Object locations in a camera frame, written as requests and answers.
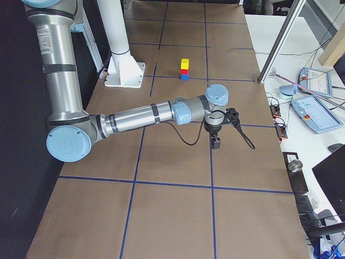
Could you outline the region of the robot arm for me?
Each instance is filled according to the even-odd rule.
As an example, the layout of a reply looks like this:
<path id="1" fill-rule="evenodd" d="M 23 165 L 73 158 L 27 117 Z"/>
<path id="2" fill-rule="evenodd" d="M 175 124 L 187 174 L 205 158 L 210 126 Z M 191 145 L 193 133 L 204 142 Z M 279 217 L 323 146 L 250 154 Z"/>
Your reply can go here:
<path id="1" fill-rule="evenodd" d="M 130 107 L 135 89 L 142 84 L 145 64 L 131 55 L 119 1 L 97 2 L 110 61 L 104 85 L 95 89 L 89 108 L 84 109 L 71 38 L 72 29 L 82 27 L 82 1 L 25 1 L 24 5 L 29 22 L 36 28 L 50 95 L 52 114 L 46 147 L 54 158 L 75 162 L 112 134 L 163 122 L 176 126 L 201 120 L 214 149 L 220 147 L 218 132 L 223 125 L 241 129 L 238 112 L 227 106 L 229 92 L 220 84 L 191 99 L 177 97 Z"/>

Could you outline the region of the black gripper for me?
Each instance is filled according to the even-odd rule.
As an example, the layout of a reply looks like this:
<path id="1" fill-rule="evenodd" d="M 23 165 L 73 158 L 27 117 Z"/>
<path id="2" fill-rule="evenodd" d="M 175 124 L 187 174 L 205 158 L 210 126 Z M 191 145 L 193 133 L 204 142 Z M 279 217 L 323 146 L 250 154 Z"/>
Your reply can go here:
<path id="1" fill-rule="evenodd" d="M 226 124 L 232 124 L 240 132 L 239 113 L 234 108 L 227 108 L 225 111 L 213 110 L 205 118 L 204 128 L 209 133 L 212 149 L 220 148 L 221 140 L 218 132 Z"/>

